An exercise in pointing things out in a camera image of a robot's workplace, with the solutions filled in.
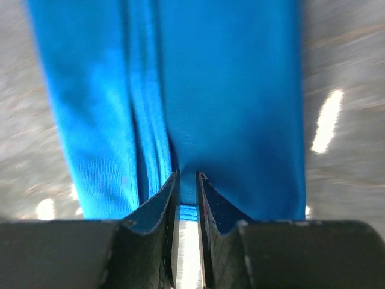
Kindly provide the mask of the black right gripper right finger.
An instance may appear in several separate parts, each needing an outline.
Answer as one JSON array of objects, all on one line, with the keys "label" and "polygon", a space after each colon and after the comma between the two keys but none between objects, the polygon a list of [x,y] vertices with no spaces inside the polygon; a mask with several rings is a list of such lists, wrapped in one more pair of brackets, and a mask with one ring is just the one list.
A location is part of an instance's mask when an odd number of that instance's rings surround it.
[{"label": "black right gripper right finger", "polygon": [[384,241],[356,220],[258,222],[196,174],[205,288],[383,288]]}]

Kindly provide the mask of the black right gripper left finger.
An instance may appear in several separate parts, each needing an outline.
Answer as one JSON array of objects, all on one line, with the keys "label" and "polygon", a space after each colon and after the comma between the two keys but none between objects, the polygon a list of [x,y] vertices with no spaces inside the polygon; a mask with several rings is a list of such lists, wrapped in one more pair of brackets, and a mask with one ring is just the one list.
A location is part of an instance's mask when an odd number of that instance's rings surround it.
[{"label": "black right gripper left finger", "polygon": [[120,220],[1,223],[2,288],[174,288],[180,173]]}]

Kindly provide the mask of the blue cloth napkin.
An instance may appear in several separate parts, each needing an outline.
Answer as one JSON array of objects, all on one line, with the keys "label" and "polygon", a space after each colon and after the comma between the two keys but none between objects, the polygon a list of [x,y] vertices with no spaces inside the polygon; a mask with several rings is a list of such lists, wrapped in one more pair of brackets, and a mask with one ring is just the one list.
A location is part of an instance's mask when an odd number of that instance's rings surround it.
[{"label": "blue cloth napkin", "polygon": [[120,219],[180,171],[256,220],[302,220],[300,1],[28,1],[87,219]]}]

